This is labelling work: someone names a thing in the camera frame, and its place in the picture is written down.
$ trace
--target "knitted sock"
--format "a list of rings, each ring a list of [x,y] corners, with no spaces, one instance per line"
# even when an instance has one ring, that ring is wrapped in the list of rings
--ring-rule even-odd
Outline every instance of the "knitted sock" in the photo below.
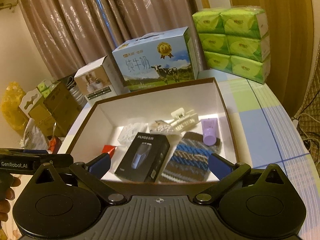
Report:
[[[194,132],[186,132],[173,156],[158,177],[159,182],[199,182],[208,175],[208,158],[217,153],[220,139],[213,146],[203,143],[203,136]]]

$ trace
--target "gold award badge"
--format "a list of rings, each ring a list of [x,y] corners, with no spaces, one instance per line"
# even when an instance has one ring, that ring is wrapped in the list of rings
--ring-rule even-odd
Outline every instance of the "gold award badge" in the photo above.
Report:
[[[122,44],[122,45],[119,47],[119,49],[123,49],[123,48],[125,48],[126,46],[128,46],[128,44]]]
[[[161,42],[158,45],[158,52],[161,54],[161,58],[165,58],[165,56],[168,56],[169,58],[173,57],[173,55],[171,54],[171,45],[166,42]]]

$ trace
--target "purple cap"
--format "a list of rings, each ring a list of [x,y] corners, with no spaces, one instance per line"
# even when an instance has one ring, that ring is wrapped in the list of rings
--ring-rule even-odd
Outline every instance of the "purple cap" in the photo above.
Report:
[[[203,131],[203,143],[207,146],[212,146],[216,143],[216,132],[212,127],[208,127]]]

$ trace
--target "green tissue pack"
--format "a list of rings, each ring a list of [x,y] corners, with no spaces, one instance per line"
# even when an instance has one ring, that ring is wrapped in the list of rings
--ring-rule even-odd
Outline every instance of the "green tissue pack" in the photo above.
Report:
[[[229,54],[227,36],[224,34],[199,33],[205,51]]]
[[[233,36],[261,39],[268,32],[267,14],[256,7],[235,7],[220,13],[224,31]]]
[[[208,67],[232,73],[231,56],[215,52],[204,52]]]
[[[192,17],[198,33],[224,33],[220,13],[223,8],[204,9]]]
[[[262,63],[255,60],[231,56],[232,73],[263,84],[270,73],[270,57]]]
[[[263,62],[270,54],[270,36],[262,40],[228,35],[230,54]]]

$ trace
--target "open box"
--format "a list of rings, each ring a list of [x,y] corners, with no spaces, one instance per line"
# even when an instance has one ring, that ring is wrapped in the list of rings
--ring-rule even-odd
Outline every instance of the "open box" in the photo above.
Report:
[[[217,137],[221,140],[219,155],[232,163],[239,160],[227,109],[214,78],[136,91],[96,102],[66,153],[71,154],[75,162],[89,162],[101,154],[104,145],[119,145],[117,139],[123,126],[135,122],[168,121],[172,119],[171,112],[181,107],[186,112],[194,109],[199,120],[218,118]],[[190,131],[202,134],[201,123],[199,122]],[[169,136],[168,139],[171,147],[159,174],[171,158],[181,137]],[[119,163],[121,160],[119,158],[122,157],[116,156],[115,153],[111,163]],[[124,181],[110,171],[102,179]],[[207,179],[207,181],[217,180],[212,173]]]

